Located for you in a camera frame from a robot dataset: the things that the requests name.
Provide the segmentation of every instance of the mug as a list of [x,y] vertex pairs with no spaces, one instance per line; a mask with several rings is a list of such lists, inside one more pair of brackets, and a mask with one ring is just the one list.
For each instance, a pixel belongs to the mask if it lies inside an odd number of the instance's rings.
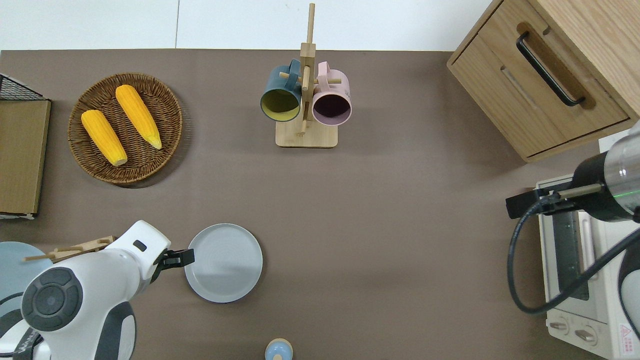
[[[340,84],[329,84],[329,79],[340,79]],[[318,85],[312,102],[314,119],[329,126],[344,124],[351,117],[351,90],[349,79],[339,70],[329,69],[329,63],[318,64]]]
[[[289,78],[281,78],[280,73],[286,72]],[[260,98],[260,108],[270,119],[285,122],[298,116],[302,87],[298,83],[300,76],[300,61],[293,59],[289,66],[281,65],[271,71],[267,87]]]

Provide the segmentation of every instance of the black drawer handle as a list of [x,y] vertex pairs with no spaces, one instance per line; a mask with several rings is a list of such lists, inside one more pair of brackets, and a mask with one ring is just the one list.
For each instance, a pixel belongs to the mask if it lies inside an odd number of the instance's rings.
[[531,64],[538,75],[540,75],[542,80],[544,80],[551,88],[551,90],[553,90],[553,92],[558,96],[558,98],[560,98],[560,101],[562,101],[567,106],[576,106],[584,101],[584,96],[580,99],[573,100],[569,97],[569,95],[567,95],[566,92],[564,92],[557,81],[555,81],[551,74],[547,72],[545,67],[542,66],[540,61],[536,59],[535,55],[533,55],[529,48],[524,44],[524,39],[527,38],[527,36],[529,36],[528,31],[525,31],[522,35],[520,35],[518,41],[516,42],[516,47],[518,48],[522,56],[524,56],[524,58],[527,59],[527,61]]

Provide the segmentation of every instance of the dark teal mug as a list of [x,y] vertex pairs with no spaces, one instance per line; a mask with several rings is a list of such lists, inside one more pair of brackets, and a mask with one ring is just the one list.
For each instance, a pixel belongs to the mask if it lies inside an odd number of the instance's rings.
[[[280,73],[289,74],[289,78],[280,77]],[[302,86],[298,83],[300,61],[293,59],[289,66],[281,65],[271,71],[267,87],[260,98],[262,112],[272,120],[291,121],[300,112]]]

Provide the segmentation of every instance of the brown table surface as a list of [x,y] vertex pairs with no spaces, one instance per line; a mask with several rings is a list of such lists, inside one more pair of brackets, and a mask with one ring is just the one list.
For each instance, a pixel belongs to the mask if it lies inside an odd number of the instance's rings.
[[[3,51],[0,71],[53,100],[40,214],[0,240],[43,251],[121,235],[139,219],[186,248],[218,223],[258,239],[258,285],[230,304],[183,269],[132,301],[134,359],[262,359],[274,338],[303,359],[596,359],[515,307],[504,199],[573,172],[597,143],[525,164],[446,69],[450,53],[318,51],[349,77],[353,116],[334,149],[284,149],[259,108],[269,71],[297,51]],[[167,167],[138,188],[85,173],[67,144],[77,98],[143,72],[184,107]],[[518,251],[519,288],[543,300],[538,230]]]

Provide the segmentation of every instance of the wire basket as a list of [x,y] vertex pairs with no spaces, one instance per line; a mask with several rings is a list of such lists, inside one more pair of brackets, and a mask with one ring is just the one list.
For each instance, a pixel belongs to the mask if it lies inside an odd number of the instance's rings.
[[[151,116],[162,140],[162,149],[147,143],[131,124],[115,96],[118,86],[133,86]],[[81,116],[87,110],[100,110],[127,153],[127,162],[113,166],[89,137]],[[133,184],[155,174],[173,156],[182,134],[182,108],[165,84],[152,76],[138,73],[115,74],[87,89],[69,118],[68,142],[81,168],[96,179],[112,184]]]
[[0,100],[23,101],[46,100],[46,98],[18,81],[0,74]]

